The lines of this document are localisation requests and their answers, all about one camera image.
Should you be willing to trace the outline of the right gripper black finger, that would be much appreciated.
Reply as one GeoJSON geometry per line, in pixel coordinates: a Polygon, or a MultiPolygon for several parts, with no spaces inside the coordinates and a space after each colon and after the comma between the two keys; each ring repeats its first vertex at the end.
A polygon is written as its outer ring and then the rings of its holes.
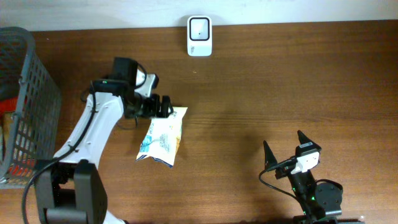
{"type": "Polygon", "coordinates": [[[266,140],[263,141],[263,146],[264,146],[264,170],[272,170],[277,165],[277,160],[266,140]]]}
{"type": "Polygon", "coordinates": [[[298,134],[298,140],[300,142],[299,148],[305,148],[310,146],[316,149],[320,148],[320,146],[317,143],[309,139],[301,130],[298,130],[297,134],[298,134]]]}

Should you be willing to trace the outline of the white blue snack bag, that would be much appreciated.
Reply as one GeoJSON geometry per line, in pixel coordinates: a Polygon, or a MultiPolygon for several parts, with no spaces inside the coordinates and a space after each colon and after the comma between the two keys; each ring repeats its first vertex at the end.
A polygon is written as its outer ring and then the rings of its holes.
{"type": "Polygon", "coordinates": [[[183,117],[187,110],[187,107],[174,107],[174,112],[168,118],[151,119],[136,161],[151,157],[156,162],[173,167],[182,139],[183,117]]]}

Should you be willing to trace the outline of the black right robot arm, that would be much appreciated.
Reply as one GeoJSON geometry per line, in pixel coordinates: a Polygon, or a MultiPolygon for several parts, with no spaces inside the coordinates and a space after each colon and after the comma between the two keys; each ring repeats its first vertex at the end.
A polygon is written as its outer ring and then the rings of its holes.
{"type": "Polygon", "coordinates": [[[362,223],[360,219],[342,220],[341,203],[343,186],[329,179],[315,179],[311,169],[319,165],[322,147],[308,138],[302,131],[297,131],[299,145],[295,154],[277,161],[267,141],[264,146],[264,170],[259,173],[259,181],[280,193],[292,197],[302,209],[302,215],[294,216],[293,223],[362,223]],[[289,179],[292,193],[275,187],[262,179],[266,172],[275,172],[277,180],[289,179]]]}

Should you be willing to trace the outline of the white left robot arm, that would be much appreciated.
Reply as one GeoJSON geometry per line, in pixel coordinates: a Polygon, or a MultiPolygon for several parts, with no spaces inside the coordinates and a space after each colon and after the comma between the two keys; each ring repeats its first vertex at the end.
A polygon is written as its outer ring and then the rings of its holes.
{"type": "Polygon", "coordinates": [[[84,112],[65,144],[51,159],[39,159],[22,196],[35,190],[41,223],[124,223],[108,210],[98,167],[109,136],[121,118],[168,118],[169,96],[154,93],[159,77],[136,60],[116,57],[109,75],[91,81],[84,112]]]}

